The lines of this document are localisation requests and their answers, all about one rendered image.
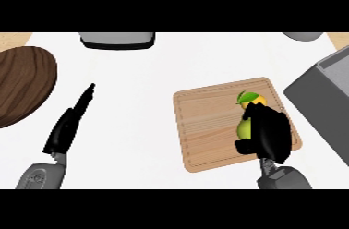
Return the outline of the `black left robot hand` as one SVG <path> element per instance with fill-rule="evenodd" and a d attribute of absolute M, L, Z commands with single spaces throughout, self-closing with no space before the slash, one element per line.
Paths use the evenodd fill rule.
<path fill-rule="evenodd" d="M 84 115 L 89 103 L 93 99 L 95 86 L 92 84 L 83 94 L 80 95 L 79 102 L 73 108 L 64 112 L 56 125 L 53 126 L 47 142 L 43 147 L 43 153 L 65 154 L 70 150 L 74 137 L 79 130 L 79 122 Z"/>

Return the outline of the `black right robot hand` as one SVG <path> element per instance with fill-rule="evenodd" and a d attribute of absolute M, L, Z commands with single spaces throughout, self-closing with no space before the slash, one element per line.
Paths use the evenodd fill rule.
<path fill-rule="evenodd" d="M 291 151 L 290 122 L 284 113 L 262 103 L 249 103 L 244 120 L 252 120 L 252 138 L 235 141 L 240 154 L 256 154 L 283 164 Z"/>

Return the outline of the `yellow-green pear with leaf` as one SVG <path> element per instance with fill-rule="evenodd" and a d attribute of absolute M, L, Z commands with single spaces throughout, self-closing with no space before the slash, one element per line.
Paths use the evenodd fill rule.
<path fill-rule="evenodd" d="M 262 103 L 263 105 L 266 105 L 268 100 L 259 93 L 243 91 L 237 95 L 237 104 L 241 106 L 243 109 L 247 109 L 250 103 Z M 240 121 L 235 132 L 240 139 L 252 138 L 252 119 Z"/>

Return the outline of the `pale wooden cutting board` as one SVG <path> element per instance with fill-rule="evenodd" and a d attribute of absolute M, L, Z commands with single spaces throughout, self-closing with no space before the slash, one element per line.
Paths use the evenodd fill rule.
<path fill-rule="evenodd" d="M 260 94 L 268 106 L 287 113 L 268 78 L 182 90 L 173 95 L 184 168 L 189 173 L 256 159 L 254 154 L 243 155 L 235 150 L 235 130 L 244 114 L 237 96 L 243 91 Z"/>

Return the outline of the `grey box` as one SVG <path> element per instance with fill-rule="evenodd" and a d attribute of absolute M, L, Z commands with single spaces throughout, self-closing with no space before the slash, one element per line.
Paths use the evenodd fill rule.
<path fill-rule="evenodd" d="M 349 45 L 309 68 L 284 94 L 349 166 Z"/>

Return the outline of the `dark brown wooden oval board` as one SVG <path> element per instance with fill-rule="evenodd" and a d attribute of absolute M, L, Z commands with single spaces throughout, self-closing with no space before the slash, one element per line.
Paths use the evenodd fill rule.
<path fill-rule="evenodd" d="M 58 80 L 58 62 L 36 46 L 0 52 L 0 128 L 24 120 L 47 99 Z"/>

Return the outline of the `grey appliance with black base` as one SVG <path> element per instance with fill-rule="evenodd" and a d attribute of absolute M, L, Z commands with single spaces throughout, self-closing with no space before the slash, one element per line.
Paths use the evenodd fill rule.
<path fill-rule="evenodd" d="M 99 50 L 148 49 L 155 42 L 154 32 L 80 32 L 79 36 L 83 45 Z"/>

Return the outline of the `grey rounded object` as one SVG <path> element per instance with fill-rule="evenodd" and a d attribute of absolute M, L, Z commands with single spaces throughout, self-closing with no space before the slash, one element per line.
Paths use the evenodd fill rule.
<path fill-rule="evenodd" d="M 286 32 L 286 36 L 290 37 L 290 39 L 294 41 L 312 42 L 323 36 L 323 33 L 321 32 Z"/>

